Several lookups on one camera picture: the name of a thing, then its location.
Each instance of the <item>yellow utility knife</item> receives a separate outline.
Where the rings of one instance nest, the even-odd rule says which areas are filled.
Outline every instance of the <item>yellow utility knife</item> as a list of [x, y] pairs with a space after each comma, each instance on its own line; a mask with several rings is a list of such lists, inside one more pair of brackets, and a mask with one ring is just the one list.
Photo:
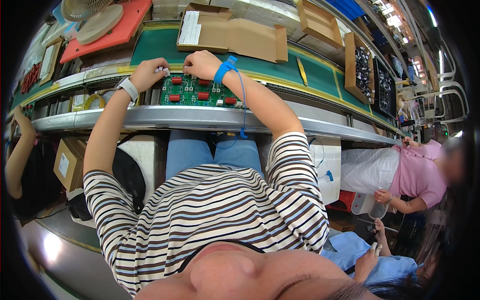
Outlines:
[[300, 57], [298, 56], [297, 56], [297, 64], [299, 65], [300, 75], [301, 75], [301, 78], [303, 79], [303, 84], [305, 86], [308, 86], [307, 74], [305, 74], [305, 69], [303, 68], [303, 64], [301, 63]]

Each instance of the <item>white skirt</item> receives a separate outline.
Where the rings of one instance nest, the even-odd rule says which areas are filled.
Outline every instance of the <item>white skirt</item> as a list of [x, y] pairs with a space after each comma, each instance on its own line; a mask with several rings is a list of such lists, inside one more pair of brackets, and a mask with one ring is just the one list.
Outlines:
[[391, 148], [344, 150], [341, 157], [340, 189], [367, 195], [388, 190], [400, 162], [400, 153]]

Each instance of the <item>fan base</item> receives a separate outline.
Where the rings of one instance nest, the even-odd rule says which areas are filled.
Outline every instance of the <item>fan base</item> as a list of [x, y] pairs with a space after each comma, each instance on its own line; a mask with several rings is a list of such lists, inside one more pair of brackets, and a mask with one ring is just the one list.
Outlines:
[[113, 4], [91, 17], [77, 33], [80, 45], [95, 42], [110, 31], [123, 16], [123, 6]]

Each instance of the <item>woman in pink shirt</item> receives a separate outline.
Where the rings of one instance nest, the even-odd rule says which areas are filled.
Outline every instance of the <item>woman in pink shirt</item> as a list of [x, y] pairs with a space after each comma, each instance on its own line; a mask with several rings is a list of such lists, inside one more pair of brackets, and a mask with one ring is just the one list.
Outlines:
[[[340, 189], [373, 194], [377, 203], [410, 214], [439, 203], [447, 186], [462, 180], [461, 138], [450, 138], [442, 146], [434, 140], [419, 144], [405, 137], [402, 144], [342, 151]], [[406, 202], [400, 195], [414, 199]]]

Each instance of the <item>red cylindrical component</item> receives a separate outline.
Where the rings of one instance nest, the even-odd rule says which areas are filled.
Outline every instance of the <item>red cylindrical component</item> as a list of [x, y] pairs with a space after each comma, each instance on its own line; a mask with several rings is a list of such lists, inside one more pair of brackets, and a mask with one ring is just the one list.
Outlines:
[[210, 80], [200, 79], [200, 80], [198, 80], [198, 84], [199, 84], [199, 85], [209, 85], [209, 84], [210, 84]]
[[181, 77], [172, 77], [172, 84], [181, 84], [182, 78]]
[[225, 104], [234, 105], [235, 103], [237, 103], [235, 97], [225, 97]]
[[198, 92], [198, 100], [208, 100], [208, 92]]
[[180, 95], [169, 95], [168, 100], [170, 102], [180, 102]]

